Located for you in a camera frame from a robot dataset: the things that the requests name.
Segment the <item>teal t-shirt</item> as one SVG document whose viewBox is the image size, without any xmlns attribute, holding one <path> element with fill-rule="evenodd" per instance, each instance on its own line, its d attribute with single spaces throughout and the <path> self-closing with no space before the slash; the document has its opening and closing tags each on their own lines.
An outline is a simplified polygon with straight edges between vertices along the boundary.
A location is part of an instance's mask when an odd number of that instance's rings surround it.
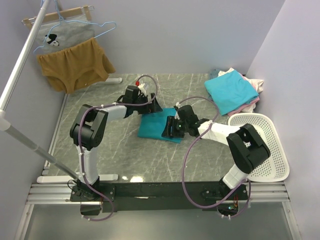
<svg viewBox="0 0 320 240">
<path fill-rule="evenodd" d="M 167 117 L 174 117 L 175 115 L 176 110 L 174 108 L 164 108 L 161 112 L 143 114 L 137 136 L 139 138 L 163 140 L 180 144 L 182 141 L 181 138 L 162 137 Z"/>
</svg>

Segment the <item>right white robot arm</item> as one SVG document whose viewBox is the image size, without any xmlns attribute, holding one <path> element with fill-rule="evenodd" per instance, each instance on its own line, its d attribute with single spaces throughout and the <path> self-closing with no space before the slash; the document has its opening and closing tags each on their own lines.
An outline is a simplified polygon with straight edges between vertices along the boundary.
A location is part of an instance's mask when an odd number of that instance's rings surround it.
<svg viewBox="0 0 320 240">
<path fill-rule="evenodd" d="M 237 185 L 264 163 L 271 151 L 252 124 L 231 126 L 207 118 L 199 119 L 190 105 L 176 107 L 176 114 L 166 118 L 164 138 L 183 138 L 186 133 L 196 139 L 211 140 L 229 147 L 233 166 L 219 181 L 219 193 L 230 200 L 237 194 Z"/>
</svg>

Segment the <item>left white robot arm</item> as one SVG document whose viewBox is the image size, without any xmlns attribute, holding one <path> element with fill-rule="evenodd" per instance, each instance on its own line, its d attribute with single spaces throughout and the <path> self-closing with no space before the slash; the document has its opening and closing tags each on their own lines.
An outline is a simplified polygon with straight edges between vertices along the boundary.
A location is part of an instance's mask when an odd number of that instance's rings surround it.
<svg viewBox="0 0 320 240">
<path fill-rule="evenodd" d="M 109 105 L 91 106 L 84 104 L 70 128 L 79 157 L 79 177 L 76 181 L 76 193 L 82 194 L 88 201 L 100 196 L 100 177 L 97 169 L 98 146 L 103 140 L 108 123 L 125 119 L 135 111 L 141 114 L 162 112 L 157 101 L 157 92 L 147 95 L 146 85 L 129 85 L 125 94 Z"/>
</svg>

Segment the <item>white rack foot rear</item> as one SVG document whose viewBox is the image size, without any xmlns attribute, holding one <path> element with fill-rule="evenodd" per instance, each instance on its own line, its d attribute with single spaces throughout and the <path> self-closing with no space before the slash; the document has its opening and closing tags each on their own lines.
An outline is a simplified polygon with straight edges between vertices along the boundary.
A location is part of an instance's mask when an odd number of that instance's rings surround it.
<svg viewBox="0 0 320 240">
<path fill-rule="evenodd" d="M 107 78 L 105 81 L 99 81 L 96 83 L 93 83 L 92 85 L 101 85 L 101 84 L 106 84 L 106 85 L 112 85 L 112 84 L 120 84 L 122 83 L 123 79 L 121 77 L 117 78 Z"/>
</svg>

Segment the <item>folded light blue t-shirt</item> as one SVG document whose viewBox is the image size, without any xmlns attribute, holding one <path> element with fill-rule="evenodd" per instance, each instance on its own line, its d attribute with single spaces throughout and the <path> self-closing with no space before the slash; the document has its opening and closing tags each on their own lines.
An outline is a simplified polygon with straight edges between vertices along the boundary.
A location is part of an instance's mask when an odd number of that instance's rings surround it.
<svg viewBox="0 0 320 240">
<path fill-rule="evenodd" d="M 221 115 L 227 115 L 243 105 L 259 100 L 257 90 L 236 70 L 205 81 L 204 87 Z"/>
</svg>

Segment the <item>folded grey-blue garment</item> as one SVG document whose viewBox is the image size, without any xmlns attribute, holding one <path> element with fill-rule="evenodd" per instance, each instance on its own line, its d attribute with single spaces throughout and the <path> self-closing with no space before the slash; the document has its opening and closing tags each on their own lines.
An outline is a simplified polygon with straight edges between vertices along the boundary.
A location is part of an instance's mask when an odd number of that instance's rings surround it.
<svg viewBox="0 0 320 240">
<path fill-rule="evenodd" d="M 220 72 L 221 70 L 220 69 L 213 69 L 210 73 L 209 73 L 209 77 L 208 77 L 208 79 L 210 80 L 210 79 L 214 79 L 214 78 L 217 78 L 218 76 L 219 76 L 219 72 Z"/>
</svg>

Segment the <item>black base beam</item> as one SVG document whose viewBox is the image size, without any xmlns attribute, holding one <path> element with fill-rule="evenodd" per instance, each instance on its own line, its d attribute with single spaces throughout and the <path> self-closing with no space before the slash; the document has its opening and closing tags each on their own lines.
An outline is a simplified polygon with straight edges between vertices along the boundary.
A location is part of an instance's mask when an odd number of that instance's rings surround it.
<svg viewBox="0 0 320 240">
<path fill-rule="evenodd" d="M 111 211 L 155 211 L 188 210 L 195 206 L 190 198 L 199 205 L 209 206 L 225 199 L 227 202 L 246 201 L 249 193 L 245 184 L 231 191 L 219 181 L 198 182 L 126 182 L 97 183 L 92 191 L 84 183 L 72 187 L 70 201 L 80 203 L 80 212 L 97 216 L 100 212 Z"/>
</svg>

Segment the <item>brown hanging shorts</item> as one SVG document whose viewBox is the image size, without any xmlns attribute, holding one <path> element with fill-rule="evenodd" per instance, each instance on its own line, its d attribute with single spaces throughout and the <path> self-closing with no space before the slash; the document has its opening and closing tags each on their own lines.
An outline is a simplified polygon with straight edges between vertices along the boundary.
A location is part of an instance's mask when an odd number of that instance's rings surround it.
<svg viewBox="0 0 320 240">
<path fill-rule="evenodd" d="M 104 49 L 93 37 L 57 52 L 39 54 L 36 58 L 50 86 L 66 94 L 104 82 L 116 72 Z"/>
</svg>

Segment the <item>white plastic laundry basket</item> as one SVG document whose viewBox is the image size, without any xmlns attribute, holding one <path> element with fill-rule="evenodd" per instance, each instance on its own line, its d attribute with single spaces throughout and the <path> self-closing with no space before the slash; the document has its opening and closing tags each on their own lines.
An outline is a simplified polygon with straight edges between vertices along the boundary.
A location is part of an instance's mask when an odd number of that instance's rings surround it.
<svg viewBox="0 0 320 240">
<path fill-rule="evenodd" d="M 230 126 L 251 124 L 270 150 L 270 157 L 248 176 L 253 182 L 282 182 L 290 173 L 289 163 L 272 120 L 260 113 L 237 113 L 228 119 Z"/>
</svg>

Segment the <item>wooden clip hanger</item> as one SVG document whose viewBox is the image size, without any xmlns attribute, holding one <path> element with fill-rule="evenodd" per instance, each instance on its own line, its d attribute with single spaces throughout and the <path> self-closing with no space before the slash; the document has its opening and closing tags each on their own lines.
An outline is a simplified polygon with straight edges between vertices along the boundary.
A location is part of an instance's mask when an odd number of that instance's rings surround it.
<svg viewBox="0 0 320 240">
<path fill-rule="evenodd" d="M 84 5 L 80 7 L 75 7 L 75 8 L 70 8 L 66 10 L 62 10 L 60 12 L 60 15 L 62 16 L 63 19 L 70 19 L 74 18 L 77 16 L 82 16 L 85 15 L 87 20 L 91 20 L 91 11 L 93 11 L 95 7 L 93 5 Z M 21 23 L 26 26 L 29 30 L 32 28 L 36 21 L 37 17 L 32 17 L 32 18 L 25 18 L 21 21 Z M 56 22 L 59 20 L 59 14 L 57 12 L 52 12 L 52 13 L 47 13 L 42 22 L 43 23 L 50 23 L 50 22 Z"/>
</svg>

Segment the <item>grey panda garment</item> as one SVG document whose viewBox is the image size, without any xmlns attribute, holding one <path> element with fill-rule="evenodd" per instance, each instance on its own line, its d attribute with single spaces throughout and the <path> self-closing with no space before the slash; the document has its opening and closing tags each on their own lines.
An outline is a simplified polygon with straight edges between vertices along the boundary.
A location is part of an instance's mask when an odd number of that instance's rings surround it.
<svg viewBox="0 0 320 240">
<path fill-rule="evenodd" d="M 94 36 L 93 25 L 89 24 L 85 15 L 70 18 L 66 21 L 43 24 L 35 37 L 35 42 L 39 47 L 36 52 L 45 54 L 58 52 L 74 47 Z"/>
</svg>

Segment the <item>white clothes rack pole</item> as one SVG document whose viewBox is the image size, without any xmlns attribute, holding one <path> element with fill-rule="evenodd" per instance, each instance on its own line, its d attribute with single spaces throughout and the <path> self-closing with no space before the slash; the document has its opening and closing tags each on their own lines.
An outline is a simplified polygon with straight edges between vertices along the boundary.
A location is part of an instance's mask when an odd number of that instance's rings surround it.
<svg viewBox="0 0 320 240">
<path fill-rule="evenodd" d="M 62 162 L 55 159 L 51 154 L 49 154 L 42 147 L 40 147 L 38 144 L 33 142 L 30 138 L 28 138 L 26 135 L 24 135 L 22 132 L 16 129 L 13 125 L 11 125 L 5 119 L 6 108 L 8 106 L 9 100 L 14 92 L 16 84 L 22 73 L 22 70 L 27 61 L 28 55 L 36 39 L 36 35 L 42 25 L 42 22 L 45 18 L 45 15 L 47 13 L 50 3 L 51 3 L 50 0 L 43 0 L 41 2 L 41 7 L 36 16 L 35 22 L 31 27 L 31 30 L 27 36 L 27 39 L 23 45 L 23 48 L 17 58 L 17 61 L 13 67 L 13 70 L 11 71 L 9 79 L 7 80 L 7 83 L 0 97 L 0 130 L 10 135 L 12 138 L 14 138 L 18 142 L 26 146 L 28 149 L 36 153 L 38 156 L 47 160 L 52 165 L 55 165 L 58 169 L 65 172 L 72 179 L 77 179 L 78 175 L 73 170 L 71 170 L 69 167 L 64 165 Z"/>
</svg>

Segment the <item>aluminium rail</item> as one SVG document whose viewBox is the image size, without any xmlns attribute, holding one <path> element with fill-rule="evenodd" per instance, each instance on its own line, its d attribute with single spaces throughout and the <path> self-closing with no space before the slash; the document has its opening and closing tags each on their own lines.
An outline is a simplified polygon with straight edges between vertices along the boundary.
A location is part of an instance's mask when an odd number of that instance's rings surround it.
<svg viewBox="0 0 320 240">
<path fill-rule="evenodd" d="M 66 184 L 32 184 L 27 205 L 69 204 L 71 190 Z M 283 182 L 253 182 L 251 184 L 251 203 L 290 202 L 290 197 Z"/>
</svg>

